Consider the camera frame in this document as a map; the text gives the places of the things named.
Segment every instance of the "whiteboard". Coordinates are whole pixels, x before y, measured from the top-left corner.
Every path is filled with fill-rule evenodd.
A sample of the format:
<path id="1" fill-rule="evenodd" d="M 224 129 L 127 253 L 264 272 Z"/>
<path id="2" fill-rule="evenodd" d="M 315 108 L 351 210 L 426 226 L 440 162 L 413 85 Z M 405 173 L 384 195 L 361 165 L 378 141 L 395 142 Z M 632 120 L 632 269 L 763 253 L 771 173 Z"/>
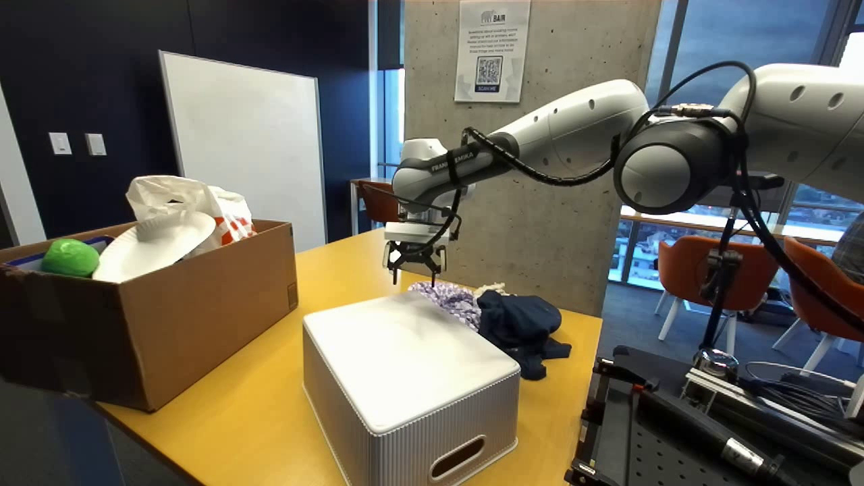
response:
<path id="1" fill-rule="evenodd" d="M 323 246 L 319 81 L 158 50 L 181 174 L 239 192 L 253 219 Z"/>
<path id="2" fill-rule="evenodd" d="M 0 219 L 6 219 L 2 207 L 8 210 L 17 246 L 46 239 L 42 216 L 37 214 L 18 137 L 0 88 Z"/>

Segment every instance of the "white plastic bag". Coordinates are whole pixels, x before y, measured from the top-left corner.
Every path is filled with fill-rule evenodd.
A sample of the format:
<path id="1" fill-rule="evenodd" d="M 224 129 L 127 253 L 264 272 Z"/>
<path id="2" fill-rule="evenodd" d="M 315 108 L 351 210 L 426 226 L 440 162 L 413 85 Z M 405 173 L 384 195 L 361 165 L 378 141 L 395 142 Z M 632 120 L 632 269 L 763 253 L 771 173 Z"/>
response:
<path id="1" fill-rule="evenodd" d="M 214 238 L 199 250 L 250 238 L 250 210 L 246 196 L 222 185 L 208 185 L 181 174 L 138 174 L 127 188 L 135 222 L 169 216 L 177 210 L 208 214 L 216 219 Z"/>

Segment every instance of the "box handle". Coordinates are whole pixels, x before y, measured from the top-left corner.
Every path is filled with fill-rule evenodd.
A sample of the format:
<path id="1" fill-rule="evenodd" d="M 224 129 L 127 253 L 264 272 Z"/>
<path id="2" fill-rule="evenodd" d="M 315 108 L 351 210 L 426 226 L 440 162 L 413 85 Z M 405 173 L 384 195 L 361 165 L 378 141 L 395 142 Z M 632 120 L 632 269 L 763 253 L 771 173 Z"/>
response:
<path id="1" fill-rule="evenodd" d="M 485 436 L 477 434 L 457 449 L 450 449 L 447 453 L 436 457 L 432 462 L 432 480 L 443 480 L 447 478 L 450 473 L 461 469 L 467 462 L 477 458 L 485 449 Z"/>

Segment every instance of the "wall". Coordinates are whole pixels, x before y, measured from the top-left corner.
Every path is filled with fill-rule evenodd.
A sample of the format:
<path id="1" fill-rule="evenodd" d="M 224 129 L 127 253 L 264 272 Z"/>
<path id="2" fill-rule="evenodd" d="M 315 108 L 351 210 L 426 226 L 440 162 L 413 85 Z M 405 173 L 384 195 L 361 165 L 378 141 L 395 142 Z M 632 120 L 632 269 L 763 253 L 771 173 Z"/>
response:
<path id="1" fill-rule="evenodd" d="M 395 18 L 399 0 L 381 0 Z M 129 219 L 123 188 L 141 173 L 175 173 L 156 49 L 320 75 L 327 230 L 347 235 L 347 177 L 366 173 L 366 2 L 359 0 L 29 0 L 0 2 L 6 83 L 46 233 Z M 381 60 L 399 60 L 384 35 Z M 72 134 L 52 156 L 46 131 Z M 84 131 L 104 131 L 108 158 L 84 156 Z"/>
<path id="2" fill-rule="evenodd" d="M 459 2 L 407 2 L 405 137 L 459 142 L 461 127 L 497 129 L 571 88 L 632 77 L 642 85 L 659 0 L 532 0 L 523 93 L 517 106 L 457 106 Z M 574 173 L 605 152 L 547 154 L 547 170 Z M 551 188 L 520 174 L 474 185 L 461 238 L 443 278 L 505 280 L 562 307 L 598 312 L 612 253 L 617 196 L 609 174 L 580 188 Z"/>

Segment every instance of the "cardboard box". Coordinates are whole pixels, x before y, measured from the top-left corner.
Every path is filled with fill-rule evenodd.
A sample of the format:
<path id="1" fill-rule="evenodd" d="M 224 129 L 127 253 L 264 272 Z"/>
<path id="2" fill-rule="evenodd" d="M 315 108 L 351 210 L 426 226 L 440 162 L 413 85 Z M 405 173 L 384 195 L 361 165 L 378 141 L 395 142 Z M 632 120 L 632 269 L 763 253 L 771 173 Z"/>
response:
<path id="1" fill-rule="evenodd" d="M 79 233 L 79 239 L 127 230 Z M 127 284 L 22 272 L 49 242 L 0 250 L 0 374 L 156 411 L 297 307 L 291 226 L 181 260 Z"/>
<path id="2" fill-rule="evenodd" d="M 426 297 L 308 312 L 303 374 L 346 482 L 461 482 L 516 449 L 517 365 Z"/>

